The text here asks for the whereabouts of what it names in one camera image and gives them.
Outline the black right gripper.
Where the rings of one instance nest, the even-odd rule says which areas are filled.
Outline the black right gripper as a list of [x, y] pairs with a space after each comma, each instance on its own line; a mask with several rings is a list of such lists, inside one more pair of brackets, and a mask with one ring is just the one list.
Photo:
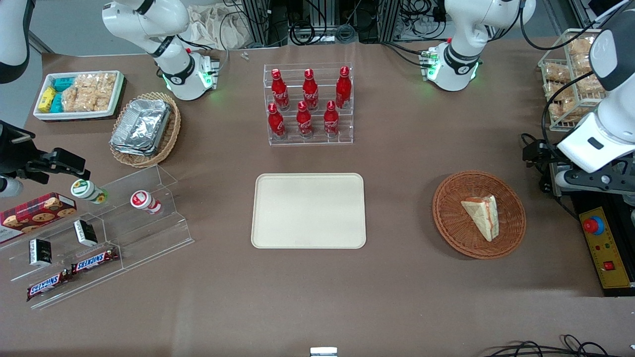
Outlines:
[[65, 149], [55, 148], [50, 153], [50, 163], [37, 162], [46, 152], [39, 150], [34, 144], [34, 133], [5, 121], [0, 122], [0, 126], [0, 172], [3, 175], [26, 178], [40, 184], [47, 184], [50, 174], [90, 179], [91, 172], [85, 169], [84, 158]]

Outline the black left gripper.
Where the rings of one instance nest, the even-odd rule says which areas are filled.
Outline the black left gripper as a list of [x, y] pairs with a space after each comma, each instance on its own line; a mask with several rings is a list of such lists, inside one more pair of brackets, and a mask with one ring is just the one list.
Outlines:
[[546, 167], [549, 164], [564, 165], [564, 157], [553, 145], [543, 140], [535, 140], [525, 144], [523, 161], [526, 164], [541, 164]]

